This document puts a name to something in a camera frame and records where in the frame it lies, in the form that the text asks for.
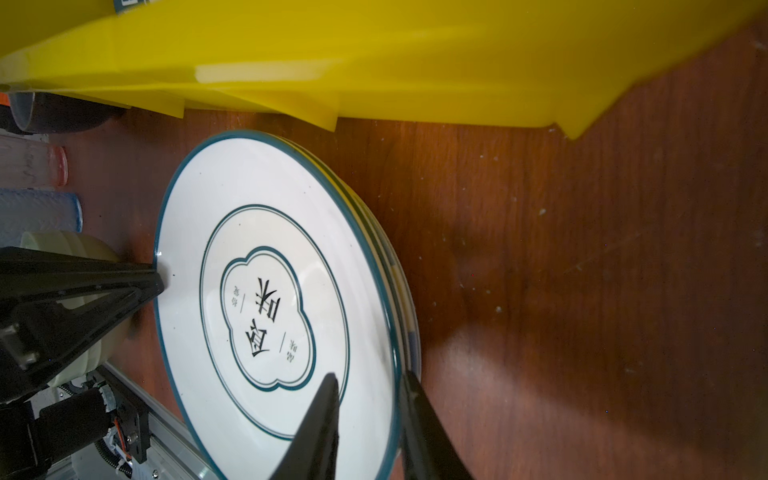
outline white plate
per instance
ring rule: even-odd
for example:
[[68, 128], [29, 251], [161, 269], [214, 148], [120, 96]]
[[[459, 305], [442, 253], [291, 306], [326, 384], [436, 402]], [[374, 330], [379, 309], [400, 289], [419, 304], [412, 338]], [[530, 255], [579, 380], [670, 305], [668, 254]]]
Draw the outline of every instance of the white plate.
[[389, 477], [403, 340], [367, 235], [317, 162], [277, 137], [228, 132], [177, 170], [155, 240], [157, 331], [221, 476], [269, 478], [334, 372], [336, 477]]

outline clear plastic cup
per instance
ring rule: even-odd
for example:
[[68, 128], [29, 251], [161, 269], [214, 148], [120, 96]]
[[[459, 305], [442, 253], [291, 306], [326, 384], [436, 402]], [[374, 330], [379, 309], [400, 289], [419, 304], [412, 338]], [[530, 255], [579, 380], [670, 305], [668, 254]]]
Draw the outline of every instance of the clear plastic cup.
[[0, 247], [18, 247], [24, 232], [48, 230], [83, 230], [77, 195], [0, 188]]
[[60, 187], [67, 177], [64, 148], [0, 135], [0, 187]]

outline plate center design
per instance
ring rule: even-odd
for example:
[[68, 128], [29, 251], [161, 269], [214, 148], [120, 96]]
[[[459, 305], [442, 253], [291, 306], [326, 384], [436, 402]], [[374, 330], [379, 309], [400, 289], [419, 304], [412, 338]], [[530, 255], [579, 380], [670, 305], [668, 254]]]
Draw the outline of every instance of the plate center design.
[[261, 246], [224, 269], [221, 309], [240, 370], [258, 389], [301, 388], [312, 376], [315, 339], [296, 274]]

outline wooden surface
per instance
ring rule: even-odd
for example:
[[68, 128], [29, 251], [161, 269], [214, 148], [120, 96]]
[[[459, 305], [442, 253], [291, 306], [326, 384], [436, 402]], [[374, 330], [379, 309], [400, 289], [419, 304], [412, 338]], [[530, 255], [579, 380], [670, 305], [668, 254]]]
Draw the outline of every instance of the wooden surface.
[[[84, 231], [151, 262], [161, 199], [206, 137], [323, 159], [410, 282], [423, 385], [484, 478], [768, 475], [768, 16], [558, 129], [132, 110], [63, 139]], [[114, 363], [178, 412], [145, 309]]]

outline teal plate rim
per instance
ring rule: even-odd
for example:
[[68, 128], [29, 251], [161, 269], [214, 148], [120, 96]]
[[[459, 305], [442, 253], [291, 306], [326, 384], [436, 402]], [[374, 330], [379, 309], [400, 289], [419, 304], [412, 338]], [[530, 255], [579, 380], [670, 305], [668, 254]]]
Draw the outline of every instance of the teal plate rim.
[[[282, 151], [284, 154], [294, 159], [302, 167], [304, 167], [307, 171], [309, 171], [309, 173], [312, 174], [312, 176], [315, 178], [315, 180], [318, 181], [318, 183], [320, 183], [320, 185], [328, 193], [328, 195], [331, 196], [336, 206], [341, 210], [342, 215], [344, 216], [349, 227], [352, 229], [353, 233], [355, 234], [355, 238], [357, 239], [357, 242], [360, 245], [360, 248], [366, 257], [368, 268], [373, 276], [374, 282], [376, 283], [376, 290], [379, 292], [379, 301], [381, 303], [382, 310], [385, 314], [387, 328], [389, 329], [389, 342], [390, 342], [390, 345], [392, 346], [392, 350], [391, 350], [392, 373], [393, 373], [392, 378], [394, 382], [394, 386], [392, 389], [393, 390], [392, 421], [389, 428], [389, 439], [387, 440], [386, 450], [384, 451], [384, 458], [382, 459], [382, 463], [379, 466], [379, 471], [376, 474], [376, 480], [386, 480], [387, 478], [389, 478], [389, 475], [392, 472], [392, 467], [394, 466], [395, 459], [397, 458], [397, 455], [398, 455], [398, 446], [399, 446], [399, 437], [400, 437], [398, 387], [399, 387], [400, 377], [402, 376], [402, 365], [401, 365], [402, 354], [399, 351], [399, 347], [398, 347], [396, 326], [393, 322], [392, 308], [389, 305], [389, 301], [387, 300], [386, 288], [384, 287], [384, 279], [382, 278], [381, 273], [379, 272], [379, 268], [376, 265], [376, 258], [374, 257], [374, 253], [371, 250], [370, 245], [368, 245], [368, 242], [366, 241], [366, 238], [362, 233], [360, 225], [356, 222], [352, 211], [349, 209], [346, 202], [339, 194], [339, 191], [333, 186], [333, 184], [330, 183], [330, 180], [323, 173], [320, 167], [315, 165], [313, 161], [307, 158], [301, 151], [297, 150], [292, 144], [272, 134], [268, 134], [260, 131], [235, 130], [235, 131], [223, 132], [221, 134], [214, 135], [213, 137], [209, 137], [208, 139], [203, 141], [201, 144], [197, 145], [179, 164], [178, 168], [174, 172], [173, 177], [171, 177], [170, 179], [170, 183], [168, 184], [167, 189], [165, 190], [165, 195], [163, 196], [163, 202], [160, 207], [160, 214], [157, 217], [157, 229], [155, 231], [155, 237], [154, 237], [154, 252], [153, 252], [154, 258], [152, 260], [152, 265], [154, 268], [157, 268], [157, 248], [158, 248], [158, 244], [160, 243], [160, 233], [162, 231], [165, 208], [168, 204], [170, 194], [174, 190], [174, 185], [176, 185], [176, 181], [181, 175], [181, 172], [184, 171], [184, 168], [190, 163], [190, 161], [192, 161], [192, 159], [195, 158], [197, 154], [199, 154], [206, 147], [209, 147], [210, 145], [223, 140], [230, 140], [235, 138], [245, 138], [247, 140], [255, 140], [255, 141], [259, 141], [267, 145], [270, 145], [271, 147], [275, 147], [277, 150]], [[214, 470], [216, 475], [218, 475], [222, 479], [226, 479], [227, 477], [224, 475], [224, 473], [222, 473], [219, 466], [216, 465], [216, 462], [213, 460], [213, 458], [210, 456], [208, 451], [205, 449], [203, 442], [200, 440], [200, 437], [197, 435], [197, 432], [194, 429], [194, 424], [190, 420], [190, 417], [187, 414], [187, 411], [184, 409], [184, 404], [182, 403], [181, 395], [179, 395], [179, 392], [176, 388], [174, 375], [170, 370], [170, 364], [168, 363], [168, 357], [165, 352], [165, 343], [163, 341], [163, 330], [160, 325], [160, 309], [157, 303], [157, 298], [153, 300], [153, 306], [154, 306], [155, 326], [157, 327], [157, 338], [160, 340], [160, 350], [163, 356], [163, 364], [165, 365], [165, 371], [167, 372], [168, 379], [170, 380], [170, 389], [173, 391], [174, 398], [176, 399], [176, 403], [179, 405], [179, 410], [181, 411], [181, 415], [184, 417], [184, 423], [189, 428], [190, 434], [192, 435], [192, 438], [194, 438], [194, 441], [197, 443], [197, 446], [200, 447], [200, 453], [205, 457], [206, 461], [208, 461], [208, 463], [210, 464], [211, 468]]]
[[[382, 229], [381, 225], [379, 225], [379, 222], [376, 220], [376, 217], [373, 215], [373, 212], [370, 211], [368, 206], [365, 205], [365, 202], [362, 201], [361, 198], [357, 196], [357, 194], [354, 193], [352, 188], [344, 183], [343, 180], [341, 180], [330, 168], [328, 168], [327, 165], [323, 163], [322, 160], [320, 160], [318, 157], [316, 157], [312, 152], [308, 151], [306, 148], [302, 147], [301, 145], [295, 144], [290, 140], [283, 139], [283, 141], [287, 142], [294, 148], [296, 148], [299, 152], [303, 153], [306, 157], [310, 159], [312, 162], [317, 162], [319, 164], [320, 170], [322, 170], [328, 178], [336, 182], [338, 185], [336, 186], [336, 190], [344, 196], [349, 204], [352, 205], [355, 212], [357, 212], [358, 217], [362, 221], [360, 225], [363, 229], [368, 233], [369, 237], [372, 239], [372, 245], [373, 249], [376, 250], [376, 252], [379, 255], [379, 259], [382, 261], [382, 267], [384, 276], [387, 279], [387, 283], [389, 284], [389, 289], [392, 292], [392, 303], [395, 306], [395, 310], [397, 312], [397, 318], [398, 323], [400, 325], [400, 332], [402, 334], [402, 342], [403, 345], [407, 348], [409, 358], [405, 358], [403, 356], [404, 362], [406, 360], [409, 360], [409, 365], [405, 365], [406, 368], [410, 369], [416, 374], [416, 378], [419, 379], [421, 382], [422, 380], [422, 352], [421, 352], [421, 340], [419, 338], [419, 324], [418, 321], [414, 325], [414, 330], [410, 330], [409, 326], [406, 324], [405, 316], [402, 314], [405, 309], [409, 308], [414, 309], [413, 307], [413, 301], [412, 299], [408, 298], [407, 302], [403, 303], [403, 300], [400, 298], [400, 295], [398, 295], [398, 289], [396, 287], [396, 281], [394, 280], [392, 276], [392, 271], [390, 270], [391, 267], [395, 267], [399, 270], [399, 274], [402, 276], [402, 278], [405, 280], [406, 285], [408, 280], [406, 279], [405, 272], [402, 271], [402, 266], [400, 265], [399, 260], [397, 260], [397, 254], [395, 253], [394, 248], [392, 248], [392, 244], [389, 242], [389, 238], [386, 237], [386, 233], [384, 233], [384, 229]], [[416, 319], [416, 312], [415, 309], [412, 312], [413, 318]]]

